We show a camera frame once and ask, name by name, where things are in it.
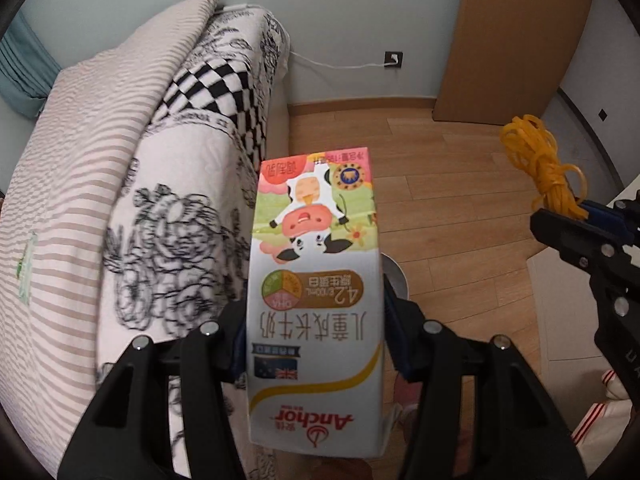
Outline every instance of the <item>white power cord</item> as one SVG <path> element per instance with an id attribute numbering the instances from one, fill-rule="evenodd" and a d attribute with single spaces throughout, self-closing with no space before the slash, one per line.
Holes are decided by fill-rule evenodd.
<path id="1" fill-rule="evenodd" d="M 318 66 L 324 66 L 325 68 L 334 68 L 336 70 L 355 70 L 358 68 L 368 68 L 370 66 L 379 66 L 379 67 L 385 67 L 385 66 L 396 66 L 398 64 L 398 54 L 392 54 L 391 57 L 394 59 L 393 63 L 367 63 L 364 65 L 355 65 L 355 66 L 335 66 L 335 65 L 329 65 L 327 63 L 320 63 L 317 61 L 314 61 L 313 59 L 309 59 L 308 57 L 302 56 L 302 54 L 298 54 L 297 52 L 293 52 L 291 51 L 290 54 L 299 57 L 300 59 L 304 59 L 305 61 L 308 61 L 309 63 L 312 63 L 314 65 L 318 65 Z"/>

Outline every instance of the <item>checkered pattern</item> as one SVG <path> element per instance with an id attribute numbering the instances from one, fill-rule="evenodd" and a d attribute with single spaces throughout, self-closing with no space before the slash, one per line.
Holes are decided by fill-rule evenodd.
<path id="1" fill-rule="evenodd" d="M 190 108 L 231 119 L 255 169 L 260 168 L 265 156 L 266 121 L 244 62 L 210 59 L 188 70 L 180 69 L 151 122 Z"/>

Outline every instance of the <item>milk carton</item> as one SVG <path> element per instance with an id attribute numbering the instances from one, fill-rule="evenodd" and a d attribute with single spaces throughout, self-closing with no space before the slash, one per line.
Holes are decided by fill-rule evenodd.
<path id="1" fill-rule="evenodd" d="M 383 294 L 366 148 L 260 168 L 248 285 L 251 441 L 379 456 Z"/>

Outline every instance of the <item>cartoon cow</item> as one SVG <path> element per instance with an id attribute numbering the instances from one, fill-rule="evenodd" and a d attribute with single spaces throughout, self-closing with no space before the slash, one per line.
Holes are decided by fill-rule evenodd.
<path id="1" fill-rule="evenodd" d="M 333 240 L 331 222 L 335 216 L 340 224 L 349 219 L 338 208 L 332 195 L 327 163 L 316 164 L 312 172 L 287 180 L 291 203 L 270 222 L 275 228 L 282 224 L 282 233 L 292 248 L 282 251 L 278 258 L 291 261 L 304 253 L 340 253 L 352 245 L 348 240 Z"/>

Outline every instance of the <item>bed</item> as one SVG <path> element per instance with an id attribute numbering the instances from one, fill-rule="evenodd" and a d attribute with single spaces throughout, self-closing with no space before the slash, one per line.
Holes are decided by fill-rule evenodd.
<path id="1" fill-rule="evenodd" d="M 16 478 L 55 475 L 135 335 L 185 335 L 242 294 L 255 171 L 288 151 L 289 40 L 265 9 L 216 4 L 177 4 L 63 71 L 16 168 L 0 218 L 0 452 Z M 249 477 L 275 478 L 236 413 Z"/>

